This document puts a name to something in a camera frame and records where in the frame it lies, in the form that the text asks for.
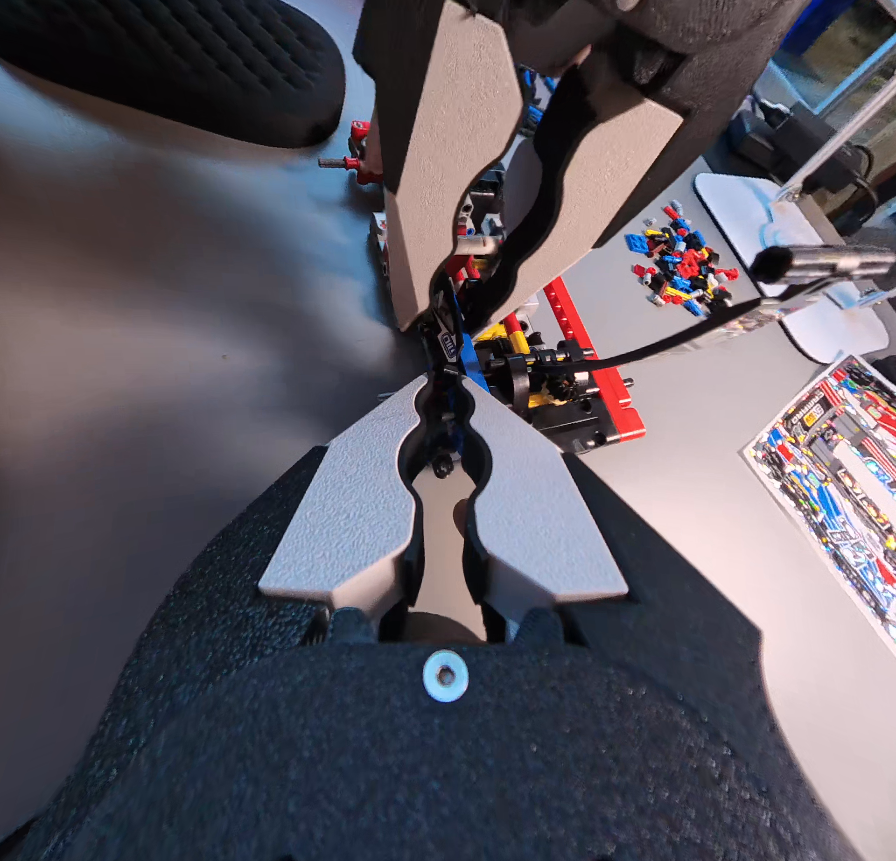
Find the pile of colourful lego pieces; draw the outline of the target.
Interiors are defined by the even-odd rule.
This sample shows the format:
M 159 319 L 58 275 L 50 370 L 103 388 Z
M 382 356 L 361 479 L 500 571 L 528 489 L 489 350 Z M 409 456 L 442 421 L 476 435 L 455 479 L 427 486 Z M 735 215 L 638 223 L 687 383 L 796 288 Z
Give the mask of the pile of colourful lego pieces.
M 726 269 L 719 254 L 693 227 L 678 200 L 663 208 L 667 222 L 644 220 L 640 232 L 623 239 L 628 251 L 644 259 L 632 265 L 632 273 L 649 291 L 655 307 L 678 307 L 702 319 L 733 305 L 728 284 L 738 280 L 738 269 Z

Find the black wrist rest pad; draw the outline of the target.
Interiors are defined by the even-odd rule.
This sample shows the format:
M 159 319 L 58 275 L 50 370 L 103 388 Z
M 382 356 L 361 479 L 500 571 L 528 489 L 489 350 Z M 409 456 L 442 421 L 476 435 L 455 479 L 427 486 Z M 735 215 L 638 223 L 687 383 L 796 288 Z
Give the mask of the black wrist rest pad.
M 1 0 L 2 60 L 234 140 L 303 149 L 342 117 L 330 34 L 281 0 Z

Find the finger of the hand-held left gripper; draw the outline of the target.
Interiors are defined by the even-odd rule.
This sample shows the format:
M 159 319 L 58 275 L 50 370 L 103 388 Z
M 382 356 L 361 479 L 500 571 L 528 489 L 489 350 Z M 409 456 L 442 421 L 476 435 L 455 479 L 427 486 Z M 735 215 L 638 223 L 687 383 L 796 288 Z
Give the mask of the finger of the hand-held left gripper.
M 504 318 L 596 244 L 683 118 L 625 83 L 611 62 L 570 67 L 504 183 L 507 235 L 466 302 L 469 329 Z
M 454 253 L 469 186 L 508 149 L 522 98 L 504 29 L 445 0 L 398 188 L 385 189 L 389 286 L 398 329 L 430 306 Z

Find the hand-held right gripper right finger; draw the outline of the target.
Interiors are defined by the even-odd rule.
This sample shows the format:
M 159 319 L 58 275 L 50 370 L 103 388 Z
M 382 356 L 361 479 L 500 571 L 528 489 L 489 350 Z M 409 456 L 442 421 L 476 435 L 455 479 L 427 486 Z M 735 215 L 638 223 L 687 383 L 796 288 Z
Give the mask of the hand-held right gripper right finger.
M 621 598 L 628 585 L 554 442 L 467 376 L 458 380 L 462 466 L 474 483 L 463 570 L 492 639 L 532 609 Z

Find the lego car chassis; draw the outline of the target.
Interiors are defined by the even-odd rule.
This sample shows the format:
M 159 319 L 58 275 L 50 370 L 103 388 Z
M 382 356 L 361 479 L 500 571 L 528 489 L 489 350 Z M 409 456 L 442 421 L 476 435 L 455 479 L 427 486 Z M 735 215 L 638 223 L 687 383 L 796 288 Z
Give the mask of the lego car chassis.
M 467 192 L 458 217 L 458 254 L 447 265 L 462 308 L 504 239 L 505 167 L 497 163 Z M 631 379 L 617 370 L 544 372 L 540 366 L 597 363 L 598 357 L 561 278 L 478 334 L 454 341 L 451 308 L 440 295 L 421 335 L 437 361 L 460 364 L 491 395 L 564 452 L 583 454 L 644 435 L 631 407 Z

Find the holographic sticker sheet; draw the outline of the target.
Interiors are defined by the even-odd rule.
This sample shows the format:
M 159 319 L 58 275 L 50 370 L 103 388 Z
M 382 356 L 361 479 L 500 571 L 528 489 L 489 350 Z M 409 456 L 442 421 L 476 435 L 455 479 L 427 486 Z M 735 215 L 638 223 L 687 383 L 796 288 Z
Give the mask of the holographic sticker sheet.
M 861 356 L 842 353 L 741 456 L 865 618 L 894 643 L 894 383 Z

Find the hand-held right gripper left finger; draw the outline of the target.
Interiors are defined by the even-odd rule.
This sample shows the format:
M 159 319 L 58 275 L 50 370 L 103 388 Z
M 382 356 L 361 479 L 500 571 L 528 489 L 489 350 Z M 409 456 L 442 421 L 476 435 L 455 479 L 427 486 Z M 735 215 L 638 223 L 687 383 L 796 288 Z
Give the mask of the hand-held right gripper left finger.
M 418 376 L 329 442 L 259 581 L 264 595 L 357 608 L 375 621 L 399 601 L 416 509 L 399 450 L 421 423 L 426 385 Z

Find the black power adapter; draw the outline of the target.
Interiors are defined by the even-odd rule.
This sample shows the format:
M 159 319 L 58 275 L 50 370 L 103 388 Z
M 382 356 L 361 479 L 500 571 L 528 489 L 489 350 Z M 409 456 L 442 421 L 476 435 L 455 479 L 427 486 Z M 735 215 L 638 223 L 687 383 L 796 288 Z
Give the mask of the black power adapter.
M 726 130 L 729 150 L 770 174 L 779 183 L 788 183 L 823 145 L 834 138 L 834 129 L 804 103 L 790 107 L 758 101 L 754 108 L 742 108 Z M 867 147 L 851 141 L 803 182 L 807 193 L 826 190 L 836 194 L 848 188 L 866 195 L 879 205 L 869 177 L 874 157 Z

